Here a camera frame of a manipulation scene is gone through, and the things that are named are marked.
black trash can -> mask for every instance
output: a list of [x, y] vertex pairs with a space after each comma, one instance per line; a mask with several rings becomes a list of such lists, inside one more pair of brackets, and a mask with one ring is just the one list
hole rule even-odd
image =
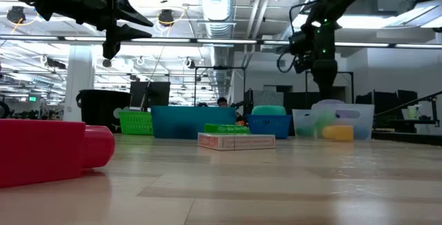
[[132, 94], [112, 90], [80, 90], [77, 105], [87, 125], [107, 126], [112, 133], [122, 131], [118, 112], [129, 111]]

blue bin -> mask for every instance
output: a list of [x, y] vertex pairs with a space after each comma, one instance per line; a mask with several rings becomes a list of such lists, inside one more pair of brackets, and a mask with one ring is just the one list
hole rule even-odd
[[257, 135], [275, 135], [276, 139], [289, 136], [291, 115], [247, 115], [250, 132]]

white column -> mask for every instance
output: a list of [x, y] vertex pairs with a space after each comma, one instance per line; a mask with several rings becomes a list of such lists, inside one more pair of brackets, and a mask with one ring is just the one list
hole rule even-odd
[[436, 35], [436, 43], [442, 43], [442, 33], [435, 32]]
[[81, 121], [75, 98], [80, 90], [94, 88], [95, 64], [91, 46], [70, 46], [64, 121]]
[[244, 76], [242, 70], [234, 70], [232, 72], [231, 88], [231, 100], [233, 103], [244, 101]]

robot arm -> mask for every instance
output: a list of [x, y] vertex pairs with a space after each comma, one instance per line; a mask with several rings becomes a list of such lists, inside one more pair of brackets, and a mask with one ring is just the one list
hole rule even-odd
[[103, 56], [112, 59], [119, 51], [121, 41], [150, 38], [151, 34], [131, 28], [117, 26], [118, 19], [152, 27], [153, 24], [138, 13], [128, 0], [19, 0], [33, 5], [37, 12], [49, 21], [53, 13], [74, 19], [78, 24], [88, 23], [99, 31], [106, 29]]
[[334, 31], [338, 19], [355, 0], [319, 0], [311, 7], [302, 32], [290, 38], [290, 53], [295, 55], [297, 73], [311, 69], [321, 99], [329, 99], [338, 72], [335, 61]]

red object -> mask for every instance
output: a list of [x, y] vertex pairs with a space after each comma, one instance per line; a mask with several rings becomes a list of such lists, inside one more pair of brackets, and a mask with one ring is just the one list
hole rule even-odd
[[105, 126], [86, 126], [84, 134], [83, 168], [105, 166], [115, 150], [115, 140]]
[[0, 119], [0, 188], [81, 177], [104, 166], [115, 142], [82, 122]]

